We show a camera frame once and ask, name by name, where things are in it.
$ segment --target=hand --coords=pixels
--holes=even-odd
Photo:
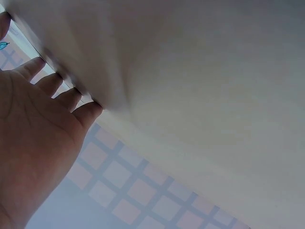
[[[0,38],[10,16],[0,14]],[[23,228],[75,161],[85,135],[102,107],[75,109],[76,89],[52,99],[62,83],[57,74],[29,81],[44,67],[35,58],[0,72],[0,227]]]

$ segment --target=fingertip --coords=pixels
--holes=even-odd
[[[39,66],[45,66],[46,62],[41,57],[35,57],[33,61]]]
[[[103,111],[103,107],[99,105],[97,102],[93,102],[94,109],[96,109],[96,113],[99,114],[98,116],[101,115]]]
[[[10,14],[7,12],[0,13],[0,40],[8,33],[10,28]]]

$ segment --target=sheet of paper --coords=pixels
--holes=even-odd
[[[305,3],[2,0],[99,122],[254,229],[305,206]]]

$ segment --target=finger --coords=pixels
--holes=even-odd
[[[45,65],[46,63],[41,57],[36,57],[19,66],[15,71],[18,71],[25,79],[31,81]]]
[[[45,94],[52,97],[62,84],[62,78],[54,73],[40,79],[36,85],[42,89]]]
[[[72,114],[78,119],[87,132],[95,119],[101,115],[103,108],[96,102],[87,103],[77,108]]]
[[[71,112],[81,100],[81,93],[76,88],[72,88],[58,95],[55,100]]]
[[[10,28],[10,15],[7,12],[0,13],[0,40],[8,33]]]

